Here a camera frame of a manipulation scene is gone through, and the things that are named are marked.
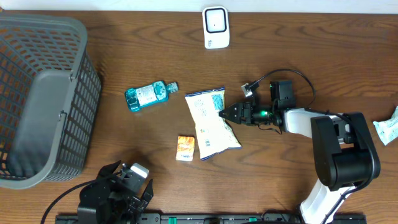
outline brown wooden surface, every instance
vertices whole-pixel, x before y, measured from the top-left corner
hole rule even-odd
[[[38,223],[46,207],[71,186],[95,178],[122,159],[150,170],[155,197],[149,209],[164,213],[262,213],[291,210],[317,176],[310,139],[232,124],[242,150],[193,162],[175,161],[178,135],[195,135],[184,95],[225,86],[226,104],[243,100],[241,85],[276,68],[303,71],[317,89],[315,109],[361,111],[381,159],[380,177],[352,195],[341,212],[364,212],[368,223],[398,222],[398,141],[382,144],[372,121],[389,119],[398,104],[398,17],[360,14],[230,13],[228,48],[206,50],[201,13],[34,12],[79,19],[88,51],[104,77],[92,144],[81,176],[44,182],[28,190],[0,190],[0,223]],[[307,84],[292,78],[298,104],[311,99]],[[167,103],[139,113],[127,109],[124,91],[157,80],[177,81]],[[267,82],[260,94],[269,102]],[[76,212],[79,190],[52,210]]]

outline basket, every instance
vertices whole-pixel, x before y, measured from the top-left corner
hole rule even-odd
[[[83,169],[101,82],[74,19],[0,13],[0,187]]]

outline bottle label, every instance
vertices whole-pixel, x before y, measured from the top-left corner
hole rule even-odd
[[[136,89],[139,104],[146,105],[157,100],[154,87],[152,85]]]

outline mouthwash bottle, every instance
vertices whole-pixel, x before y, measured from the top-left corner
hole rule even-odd
[[[129,109],[135,112],[155,103],[166,102],[169,94],[176,91],[178,91],[178,86],[175,82],[166,85],[163,81],[157,81],[141,88],[128,89],[124,96]]]

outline white wall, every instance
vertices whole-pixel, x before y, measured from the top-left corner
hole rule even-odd
[[[219,5],[230,12],[398,13],[398,0],[0,0],[10,10],[198,12]]]

